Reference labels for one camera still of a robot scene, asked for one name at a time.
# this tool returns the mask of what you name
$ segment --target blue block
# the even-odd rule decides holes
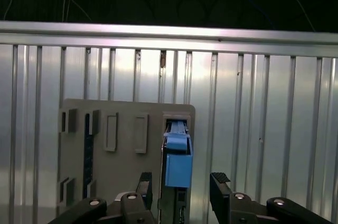
[[[192,176],[193,150],[189,134],[185,141],[189,142],[190,154],[167,154],[165,185],[169,187],[189,188]]]

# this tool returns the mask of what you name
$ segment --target vertical metal bar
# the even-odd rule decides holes
[[[110,100],[110,49],[101,49],[100,100]]]
[[[252,115],[254,113],[254,96],[256,92],[256,81],[257,81],[257,55],[252,55],[251,63],[251,86],[250,86],[250,102],[249,102],[249,123],[248,123],[248,135],[247,135],[247,161],[246,161],[246,170],[245,170],[245,181],[244,181],[244,192],[248,191],[248,171],[249,171],[249,162],[250,162],[250,135],[252,133]]]
[[[113,100],[115,93],[116,50],[110,50],[109,57],[108,100]]]
[[[96,93],[97,99],[101,99],[101,61],[102,61],[102,49],[98,50],[97,61],[96,61]]]
[[[236,106],[235,106],[235,119],[233,131],[233,145],[232,145],[232,161],[231,161],[231,189],[236,190],[237,181],[237,164],[238,164],[238,146],[239,146],[239,126],[242,102],[242,83],[243,83],[243,54],[238,56],[237,67],[237,87],[236,87]]]
[[[166,51],[161,51],[161,56],[159,59],[159,79],[158,79],[158,102],[164,103],[165,95],[165,81],[166,81]]]
[[[141,51],[135,51],[135,65],[134,65],[134,91],[133,91],[133,101],[138,101],[139,99],[139,81],[141,74]]]
[[[61,52],[60,52],[60,70],[59,70],[59,100],[58,100],[58,107],[59,109],[62,108],[62,104],[63,104],[63,100],[64,100],[64,67],[65,67],[65,52],[66,52],[67,48],[66,47],[62,47],[61,48]],[[40,91],[41,91],[41,69],[40,70]],[[58,170],[57,170],[57,181],[60,180],[60,153],[61,153],[61,135],[58,134]],[[37,154],[37,166],[36,166],[36,169],[39,168],[39,155]],[[36,201],[38,200],[38,192],[37,192],[37,189],[39,187],[38,185],[38,180],[39,178],[39,175],[37,175],[37,178],[36,178]],[[36,202],[36,213],[34,215],[34,212],[33,212],[33,223],[36,223],[34,221],[37,221],[37,208],[38,208],[38,202]],[[59,215],[59,208],[57,207],[56,208],[56,215]]]
[[[289,174],[289,159],[290,159],[290,144],[291,144],[291,130],[292,130],[292,114],[294,105],[295,94],[295,76],[296,76],[296,58],[290,59],[290,82],[289,82],[289,96],[288,96],[288,108],[287,108],[287,126],[285,136],[285,148],[284,148],[284,163],[283,163],[283,181],[281,183],[281,196],[286,197],[287,193],[287,181]]]
[[[16,139],[16,93],[17,93],[17,46],[13,46],[12,62],[12,103],[11,103],[11,162],[10,162],[10,200],[9,224],[14,224],[15,193],[15,139]]]
[[[90,63],[90,48],[86,48],[84,54],[84,70],[83,70],[83,99],[88,98],[88,79],[89,79],[89,63]]]
[[[261,201],[262,191],[262,177],[263,177],[263,162],[264,162],[264,148],[265,148],[265,132],[266,132],[266,117],[268,107],[268,89],[269,89],[269,73],[270,73],[270,56],[265,56],[264,70],[263,70],[263,83],[262,83],[262,112],[260,114],[260,129],[259,129],[259,148],[258,148],[258,170],[257,170],[257,183],[256,183],[256,201]]]
[[[173,104],[176,103],[176,92],[177,92],[177,67],[179,65],[179,52],[175,51],[174,54],[174,71],[173,71]]]
[[[22,145],[21,145],[21,187],[20,187],[20,222],[24,220],[26,209],[26,170],[27,170],[27,122],[28,122],[28,82],[29,82],[29,46],[23,52],[23,88],[22,88]]]
[[[210,97],[209,97],[209,123],[208,123],[208,142],[206,146],[206,179],[204,188],[204,212],[203,223],[208,223],[209,219],[209,174],[212,169],[212,153],[214,141],[214,121],[215,121],[215,104],[216,104],[216,85],[217,85],[217,68],[218,54],[215,53],[211,57],[211,73],[210,73]]]
[[[185,75],[184,75],[184,104],[190,103],[191,75],[192,75],[192,53],[187,52],[185,58]]]
[[[310,162],[309,162],[308,184],[307,184],[307,194],[306,194],[306,207],[307,209],[311,209],[311,210],[312,210],[313,180],[314,180],[315,161],[316,161],[319,107],[320,107],[321,85],[322,85],[322,65],[323,65],[323,60],[321,58],[318,58],[317,59],[316,82],[315,82],[315,96],[314,96],[314,103],[313,103],[313,121],[312,121]]]
[[[37,223],[39,189],[39,145],[40,145],[40,109],[41,109],[41,68],[42,47],[37,48],[35,80],[35,117],[34,117],[34,168],[33,168],[33,223]]]

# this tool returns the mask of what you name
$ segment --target rectangular slot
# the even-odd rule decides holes
[[[115,152],[117,146],[118,113],[106,115],[104,125],[104,150]]]
[[[66,178],[64,179],[62,182],[60,182],[60,191],[59,191],[59,194],[60,194],[60,202],[63,201],[64,199],[64,195],[63,195],[63,188],[64,188],[64,184],[66,183],[66,181],[68,181],[69,178]]]
[[[134,148],[135,153],[147,152],[148,114],[139,114],[134,120]]]
[[[61,132],[65,132],[65,112],[62,112],[62,118],[61,118]]]

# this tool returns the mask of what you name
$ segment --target metal panel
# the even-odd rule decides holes
[[[316,58],[296,58],[287,197],[306,206],[314,119]]]
[[[37,47],[18,47],[15,223],[29,224],[33,221],[36,63]]]
[[[325,33],[0,22],[1,221],[40,224],[55,216],[59,105],[90,98],[195,106],[191,221],[215,221],[212,170],[262,203],[287,195],[336,222],[338,66],[327,59],[338,57],[336,40]]]
[[[55,216],[58,164],[58,112],[63,99],[64,53],[60,47],[43,47],[41,64],[41,112],[39,137],[39,172],[37,223],[48,223]]]
[[[141,50],[138,101],[158,102],[161,51]]]
[[[231,177],[232,186],[235,191],[245,191],[245,180],[247,173],[247,158],[249,145],[249,126],[251,121],[251,87],[253,77],[253,61],[251,54],[245,54],[243,59],[243,74],[242,80],[242,95],[240,104],[240,125],[238,138],[238,159],[237,163],[233,163],[233,168],[236,169],[236,176]]]
[[[109,100],[110,96],[110,82],[111,82],[111,74],[110,74],[110,49],[102,49],[102,57],[101,57],[101,76],[100,76],[100,100]]]
[[[249,142],[247,170],[245,175],[245,193],[260,201],[261,151],[264,143],[266,114],[266,74],[268,74],[269,58],[264,55],[253,57],[251,111],[249,125]]]
[[[186,52],[179,51],[177,52],[177,56],[175,58],[175,68],[176,68],[176,88],[175,88],[175,99],[174,103],[183,104],[184,103],[184,79],[185,76],[185,68],[188,67],[186,63]]]
[[[0,45],[0,222],[9,222],[13,47]]]
[[[135,50],[117,49],[111,63],[113,100],[132,101],[134,91]]]
[[[87,56],[87,76],[86,76],[86,96],[87,99],[100,99],[101,87],[101,59],[102,49],[92,48],[88,50]]]
[[[88,56],[90,50],[68,47],[64,56],[64,99],[87,98]]]
[[[208,140],[208,121],[210,105],[210,72],[212,53],[193,52],[192,54],[192,80],[190,104],[195,107],[196,118],[194,137],[194,155],[199,158],[193,160],[193,175],[191,188],[190,220],[201,221],[206,217],[204,208],[205,183],[206,183],[206,151]]]
[[[176,82],[176,65],[177,53],[174,51],[166,52],[165,73],[164,73],[164,103],[173,104],[175,95]]]
[[[290,57],[270,56],[265,139],[263,141],[262,203],[276,195],[281,195],[290,77]]]

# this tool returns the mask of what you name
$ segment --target horizontal metal bar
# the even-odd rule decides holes
[[[0,21],[0,33],[130,36],[236,40],[251,42],[338,44],[338,34],[287,31],[207,29],[198,27],[132,26],[78,23]]]
[[[129,48],[208,52],[236,52],[250,54],[274,54],[300,57],[338,58],[338,45],[273,44],[214,40],[179,40],[154,38],[109,38],[88,36],[53,36],[30,34],[1,34],[0,43],[72,46],[98,48]]]

